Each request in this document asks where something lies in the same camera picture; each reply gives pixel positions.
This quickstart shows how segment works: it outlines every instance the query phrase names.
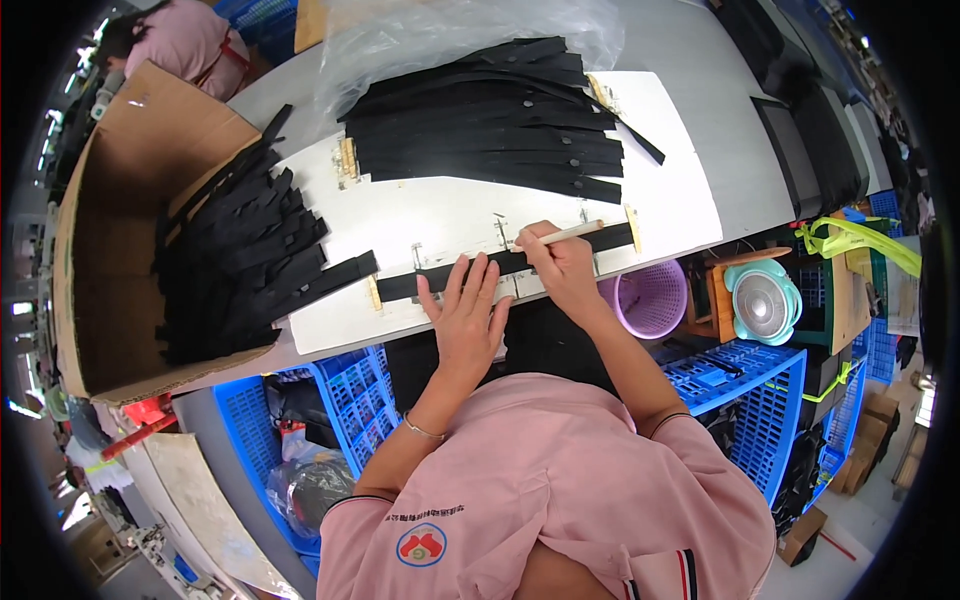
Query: woman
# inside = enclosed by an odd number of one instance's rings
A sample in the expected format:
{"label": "woman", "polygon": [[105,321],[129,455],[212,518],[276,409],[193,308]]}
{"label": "woman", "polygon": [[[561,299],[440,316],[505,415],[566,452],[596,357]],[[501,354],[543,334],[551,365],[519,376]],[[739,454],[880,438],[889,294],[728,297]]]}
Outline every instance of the woman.
{"label": "woman", "polygon": [[[542,373],[474,391],[512,298],[461,256],[440,307],[418,277],[440,365],[404,423],[321,526],[317,597],[733,600],[756,594],[774,523],[597,292],[588,242],[517,238],[547,293],[596,346],[622,403]],[[508,335],[508,356],[510,342]]]}
{"label": "woman", "polygon": [[240,34],[200,0],[163,0],[110,20],[97,63],[129,77],[144,60],[223,102],[243,88],[251,68]]}

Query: silver bracelet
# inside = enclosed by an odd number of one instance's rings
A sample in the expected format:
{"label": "silver bracelet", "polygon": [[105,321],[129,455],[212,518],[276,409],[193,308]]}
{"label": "silver bracelet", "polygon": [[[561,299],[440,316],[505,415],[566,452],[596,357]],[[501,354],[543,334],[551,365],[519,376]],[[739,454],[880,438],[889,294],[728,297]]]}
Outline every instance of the silver bracelet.
{"label": "silver bracelet", "polygon": [[419,433],[419,434],[421,434],[421,435],[422,435],[423,437],[425,437],[425,438],[430,438],[431,440],[436,440],[436,441],[438,441],[438,442],[442,442],[443,440],[446,439],[446,434],[445,434],[445,433],[437,436],[437,435],[434,435],[434,434],[432,434],[432,433],[428,433],[428,432],[426,432],[426,431],[423,431],[422,429],[420,429],[419,427],[417,427],[416,425],[414,425],[412,422],[410,422],[409,419],[407,419],[407,415],[409,415],[409,414],[410,414],[410,411],[407,411],[407,412],[403,413],[403,422],[407,423],[407,427],[410,427],[411,429],[413,429],[414,433]]}

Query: woman's left hand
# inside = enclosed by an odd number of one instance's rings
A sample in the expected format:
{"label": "woman's left hand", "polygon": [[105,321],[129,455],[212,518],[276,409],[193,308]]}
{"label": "woman's left hand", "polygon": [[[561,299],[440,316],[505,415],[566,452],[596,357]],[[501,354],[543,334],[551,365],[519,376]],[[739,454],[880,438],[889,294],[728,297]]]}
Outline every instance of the woman's left hand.
{"label": "woman's left hand", "polygon": [[440,351],[437,374],[461,388],[464,397],[487,374],[500,347],[507,313],[514,301],[513,296],[500,299],[491,317],[500,267],[495,260],[488,264],[487,256],[481,252],[473,260],[467,283],[463,284],[468,266],[467,257],[461,254],[446,282],[443,307],[430,293],[426,277],[417,276],[420,304],[437,330],[437,349]]}

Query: pink shirt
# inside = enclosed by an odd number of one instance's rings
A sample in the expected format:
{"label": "pink shirt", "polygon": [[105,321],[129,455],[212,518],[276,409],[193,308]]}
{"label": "pink shirt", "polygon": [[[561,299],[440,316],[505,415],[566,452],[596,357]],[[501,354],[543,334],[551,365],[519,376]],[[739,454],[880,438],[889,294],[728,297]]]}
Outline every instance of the pink shirt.
{"label": "pink shirt", "polygon": [[763,495],[695,419],[648,440],[607,392],[526,373],[474,392],[450,434],[396,503],[330,509],[318,600],[509,600],[537,540],[624,599],[750,598],[773,560]]}
{"label": "pink shirt", "polygon": [[246,60],[250,54],[240,34],[208,5],[200,0],[173,0],[143,22],[151,29],[130,51],[124,75],[129,77],[141,62],[152,60],[164,71],[193,83],[213,64],[200,89],[224,102],[236,93],[246,70],[235,58],[221,56],[220,44],[228,30],[230,48]]}

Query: logo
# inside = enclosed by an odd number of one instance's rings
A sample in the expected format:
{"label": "logo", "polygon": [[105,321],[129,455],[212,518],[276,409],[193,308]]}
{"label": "logo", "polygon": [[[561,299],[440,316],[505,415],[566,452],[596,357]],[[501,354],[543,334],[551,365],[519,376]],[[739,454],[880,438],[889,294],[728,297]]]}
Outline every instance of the logo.
{"label": "logo", "polygon": [[433,523],[423,523],[400,536],[396,557],[410,566],[430,566],[444,557],[446,534]]}

